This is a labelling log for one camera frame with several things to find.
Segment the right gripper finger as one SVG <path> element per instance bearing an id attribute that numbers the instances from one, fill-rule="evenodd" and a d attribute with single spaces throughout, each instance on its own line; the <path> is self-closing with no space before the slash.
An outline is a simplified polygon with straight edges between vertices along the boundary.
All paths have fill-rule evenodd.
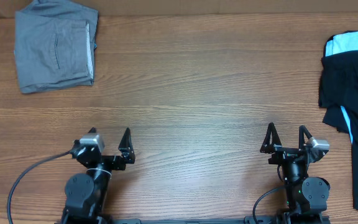
<path id="1" fill-rule="evenodd" d="M 277 149 L 281 147 L 282 143 L 280 141 L 275 125 L 274 123 L 269 123 L 264 141 L 260 148 L 260 152 L 265 154 L 273 154 L 276 153 Z"/>
<path id="2" fill-rule="evenodd" d="M 313 140 L 313 136 L 311 135 L 311 133 L 308 131 L 308 129 L 304 125 L 301 125 L 299 127 L 298 139 L 299 139 L 298 148 L 304 149 L 305 146 L 312 145 L 312 143 L 310 142 L 310 139 Z"/>

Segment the grey shorts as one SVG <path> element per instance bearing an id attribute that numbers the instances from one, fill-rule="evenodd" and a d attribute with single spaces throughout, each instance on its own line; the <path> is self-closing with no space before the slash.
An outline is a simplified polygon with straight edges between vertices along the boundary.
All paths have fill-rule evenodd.
<path id="1" fill-rule="evenodd" d="M 23 94 L 94 83 L 97 10 L 37 0 L 15 12 L 14 58 Z"/>

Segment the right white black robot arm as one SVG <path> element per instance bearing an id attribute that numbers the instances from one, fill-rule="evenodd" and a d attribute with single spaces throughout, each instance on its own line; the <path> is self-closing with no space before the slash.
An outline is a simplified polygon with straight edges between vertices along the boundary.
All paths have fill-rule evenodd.
<path id="1" fill-rule="evenodd" d="M 270 155 L 268 163 L 277 166 L 283 185 L 263 194 L 254 205 L 283 189 L 288 208 L 277 212 L 274 223 L 329 223 L 322 213 L 327 209 L 330 184 L 308 175 L 310 164 L 320 161 L 329 148 L 327 140 L 314 138 L 304 125 L 298 130 L 298 147 L 284 147 L 275 125 L 269 123 L 260 152 Z"/>

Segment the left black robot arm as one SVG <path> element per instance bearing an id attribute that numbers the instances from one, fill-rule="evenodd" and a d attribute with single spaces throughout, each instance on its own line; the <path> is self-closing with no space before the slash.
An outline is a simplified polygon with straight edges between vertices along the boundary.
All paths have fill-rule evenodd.
<path id="1" fill-rule="evenodd" d="M 111 223 L 112 218 L 103 213 L 109 181 L 114 170 L 125 170 L 135 163 L 131 131 L 127 128 L 120 141 L 120 155 L 104 155 L 102 136 L 96 128 L 73 143 L 70 154 L 86 167 L 86 172 L 69 178 L 65 185 L 65 207 L 60 223 Z"/>

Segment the black garment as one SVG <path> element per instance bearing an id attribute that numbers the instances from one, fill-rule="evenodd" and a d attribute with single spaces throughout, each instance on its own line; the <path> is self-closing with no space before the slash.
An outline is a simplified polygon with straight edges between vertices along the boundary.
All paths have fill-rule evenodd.
<path id="1" fill-rule="evenodd" d="M 326 109 L 323 123 L 349 135 L 353 207 L 358 210 L 358 51 L 327 57 L 323 52 L 321 63 L 318 105 Z"/>

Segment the light blue garment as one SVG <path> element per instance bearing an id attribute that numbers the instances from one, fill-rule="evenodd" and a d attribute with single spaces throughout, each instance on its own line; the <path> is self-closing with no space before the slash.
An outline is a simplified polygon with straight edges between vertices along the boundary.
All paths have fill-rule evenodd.
<path id="1" fill-rule="evenodd" d="M 326 42 L 324 56 L 349 51 L 358 51 L 358 31 L 334 35 Z"/>

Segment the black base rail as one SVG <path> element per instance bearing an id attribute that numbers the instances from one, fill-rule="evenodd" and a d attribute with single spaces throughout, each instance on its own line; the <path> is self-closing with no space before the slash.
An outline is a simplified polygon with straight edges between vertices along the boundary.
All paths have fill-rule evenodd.
<path id="1" fill-rule="evenodd" d="M 284 221 L 277 220 L 275 216 L 256 216 L 258 223 L 261 224 L 276 224 L 276 223 L 285 223 Z M 134 219 L 110 219 L 109 221 L 74 221 L 72 218 L 65 220 L 62 218 L 62 221 L 55 222 L 57 223 L 111 223 L 111 224 L 254 224 L 256 223 L 252 216 L 246 216 L 244 218 L 214 218 L 214 219 L 187 219 L 187 220 L 140 220 L 138 218 Z M 293 223 L 322 223 L 330 224 L 328 216 L 322 218 L 322 221 L 300 221 L 295 220 Z"/>

